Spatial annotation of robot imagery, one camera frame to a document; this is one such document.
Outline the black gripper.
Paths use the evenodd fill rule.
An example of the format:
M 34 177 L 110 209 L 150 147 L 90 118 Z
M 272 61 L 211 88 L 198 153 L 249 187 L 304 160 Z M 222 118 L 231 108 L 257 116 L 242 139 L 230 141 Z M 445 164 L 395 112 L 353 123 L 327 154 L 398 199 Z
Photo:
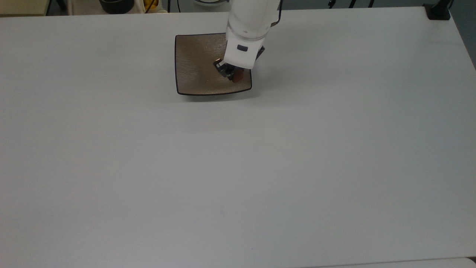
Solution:
M 228 78 L 233 83 L 237 83 L 240 81 L 239 67 L 230 66 L 228 63 L 225 63 L 223 60 L 214 61 L 213 66 L 216 68 L 217 72 L 224 78 Z

